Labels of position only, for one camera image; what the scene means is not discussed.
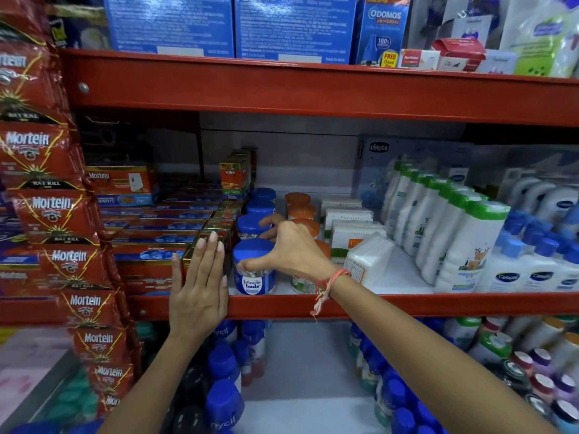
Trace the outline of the white green refill pouch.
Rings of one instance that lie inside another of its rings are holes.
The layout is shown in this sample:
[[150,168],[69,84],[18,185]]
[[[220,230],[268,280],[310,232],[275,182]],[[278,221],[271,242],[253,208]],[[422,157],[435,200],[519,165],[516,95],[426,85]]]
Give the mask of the white green refill pouch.
[[579,64],[579,0],[510,0],[500,50],[516,76],[569,79]]

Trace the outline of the group of blue-capped white bottles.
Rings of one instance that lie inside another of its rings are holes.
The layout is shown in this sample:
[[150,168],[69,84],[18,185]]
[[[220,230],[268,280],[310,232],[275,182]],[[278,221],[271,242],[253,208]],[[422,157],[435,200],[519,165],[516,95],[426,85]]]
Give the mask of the group of blue-capped white bottles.
[[511,211],[475,293],[579,292],[579,236],[523,211]]

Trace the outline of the stack of flat red boxes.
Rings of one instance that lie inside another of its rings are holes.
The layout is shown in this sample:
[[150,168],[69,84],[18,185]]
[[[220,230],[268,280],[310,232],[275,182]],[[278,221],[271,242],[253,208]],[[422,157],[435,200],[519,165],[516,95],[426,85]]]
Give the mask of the stack of flat red boxes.
[[240,206],[226,200],[221,183],[196,174],[162,174],[157,199],[145,194],[98,196],[104,229],[128,294],[167,291],[171,259],[188,265],[192,248],[212,232],[231,244]]

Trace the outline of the orange thread wrist band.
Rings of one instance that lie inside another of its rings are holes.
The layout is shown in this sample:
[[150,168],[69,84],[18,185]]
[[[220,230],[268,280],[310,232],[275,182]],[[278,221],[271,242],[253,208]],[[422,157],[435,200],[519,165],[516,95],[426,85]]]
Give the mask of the orange thread wrist band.
[[324,303],[331,296],[331,290],[334,283],[339,277],[351,277],[351,272],[347,269],[338,269],[329,278],[315,283],[315,304],[313,309],[310,311],[310,314],[316,322]]

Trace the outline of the red white carton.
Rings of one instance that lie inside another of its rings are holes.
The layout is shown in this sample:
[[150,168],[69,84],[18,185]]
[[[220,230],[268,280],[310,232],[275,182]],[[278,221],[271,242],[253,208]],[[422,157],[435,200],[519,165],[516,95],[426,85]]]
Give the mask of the red white carton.
[[439,51],[437,71],[472,73],[486,60],[486,49],[473,38],[437,39],[431,50]]

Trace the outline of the person's left hand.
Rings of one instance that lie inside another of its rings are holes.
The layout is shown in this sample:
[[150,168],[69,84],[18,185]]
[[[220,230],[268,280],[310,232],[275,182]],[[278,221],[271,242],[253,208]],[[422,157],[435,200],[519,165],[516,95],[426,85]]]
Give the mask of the person's left hand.
[[182,273],[180,293],[177,296],[170,295],[170,332],[189,333],[196,328],[200,328],[202,332],[210,328],[215,330],[228,312],[227,308],[220,308],[220,284],[225,275],[223,272],[225,249],[220,240],[220,278],[212,287],[201,287],[201,260],[206,241],[200,239],[195,245],[186,275]]

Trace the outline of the row of small red-green boxes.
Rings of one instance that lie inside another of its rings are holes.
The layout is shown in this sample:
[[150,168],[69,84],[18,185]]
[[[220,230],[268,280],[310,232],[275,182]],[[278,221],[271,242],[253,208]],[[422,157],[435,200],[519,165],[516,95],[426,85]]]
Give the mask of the row of small red-green boxes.
[[217,233],[225,248],[223,272],[228,275],[232,269],[233,248],[240,241],[238,237],[238,219],[244,212],[252,186],[252,162],[255,155],[252,150],[234,150],[219,164],[221,188],[224,200],[220,202],[217,210],[213,211],[209,218],[185,218],[188,224],[194,224],[199,230],[193,245],[184,253],[182,261],[182,273],[191,263],[193,247],[200,239],[208,239],[212,232]]

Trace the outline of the grey baby product box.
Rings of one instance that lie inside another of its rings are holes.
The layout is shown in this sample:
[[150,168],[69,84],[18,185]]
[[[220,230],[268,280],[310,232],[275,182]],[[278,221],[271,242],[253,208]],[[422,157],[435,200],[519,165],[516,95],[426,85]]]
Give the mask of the grey baby product box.
[[409,162],[427,172],[468,167],[474,144],[452,140],[361,135],[351,185],[351,196],[362,206],[381,209],[394,165]]

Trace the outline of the large blue carton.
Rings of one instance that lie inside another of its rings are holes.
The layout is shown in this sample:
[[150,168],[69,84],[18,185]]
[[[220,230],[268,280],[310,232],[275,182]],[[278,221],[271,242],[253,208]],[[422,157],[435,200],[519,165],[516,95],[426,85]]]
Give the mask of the large blue carton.
[[112,48],[234,58],[232,0],[104,0]]
[[357,0],[233,0],[238,59],[348,65]]

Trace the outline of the white cotton box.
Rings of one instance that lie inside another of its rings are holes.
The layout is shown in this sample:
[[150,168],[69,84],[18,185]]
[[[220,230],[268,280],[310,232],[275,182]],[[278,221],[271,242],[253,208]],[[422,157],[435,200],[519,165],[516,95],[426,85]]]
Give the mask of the white cotton box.
[[328,208],[362,208],[360,198],[328,196],[321,198],[320,215],[325,216]]
[[329,206],[323,211],[324,241],[331,239],[332,225],[334,221],[373,221],[374,213],[367,208],[356,208],[346,206]]
[[330,259],[343,264],[350,249],[373,233],[386,237],[386,228],[373,220],[334,220],[329,240]]

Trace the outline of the black yellow packet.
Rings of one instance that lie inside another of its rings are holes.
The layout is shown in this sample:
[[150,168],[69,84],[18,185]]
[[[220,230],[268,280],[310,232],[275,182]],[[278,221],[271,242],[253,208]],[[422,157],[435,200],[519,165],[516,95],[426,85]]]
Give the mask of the black yellow packet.
[[57,48],[113,49],[103,6],[49,4],[46,12],[52,40]]

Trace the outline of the red repellent device box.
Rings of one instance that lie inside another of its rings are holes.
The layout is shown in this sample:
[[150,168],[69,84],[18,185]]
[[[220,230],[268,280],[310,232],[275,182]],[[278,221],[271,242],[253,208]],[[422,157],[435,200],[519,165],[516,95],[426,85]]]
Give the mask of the red repellent device box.
[[87,165],[89,184],[102,208],[153,206],[159,196],[154,166],[146,162]]

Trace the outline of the person's right forearm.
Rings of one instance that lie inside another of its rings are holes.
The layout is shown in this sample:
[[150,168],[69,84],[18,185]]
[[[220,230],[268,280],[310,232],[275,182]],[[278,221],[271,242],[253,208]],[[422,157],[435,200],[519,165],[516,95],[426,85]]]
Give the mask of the person's right forearm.
[[449,434],[558,434],[486,368],[352,277],[339,278],[330,297]]

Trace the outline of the group of coloured-lid jars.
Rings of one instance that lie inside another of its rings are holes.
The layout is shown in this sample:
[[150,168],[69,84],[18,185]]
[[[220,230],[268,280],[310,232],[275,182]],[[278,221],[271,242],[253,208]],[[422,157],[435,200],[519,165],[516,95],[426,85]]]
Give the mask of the group of coloured-lid jars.
[[579,315],[459,316],[435,329],[559,434],[579,434]]

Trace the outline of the stack of purple packets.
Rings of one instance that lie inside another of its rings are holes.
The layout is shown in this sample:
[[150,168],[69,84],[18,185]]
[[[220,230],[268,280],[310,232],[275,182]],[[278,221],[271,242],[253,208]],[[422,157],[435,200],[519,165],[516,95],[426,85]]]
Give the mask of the stack of purple packets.
[[38,255],[0,185],[0,298],[47,297]]

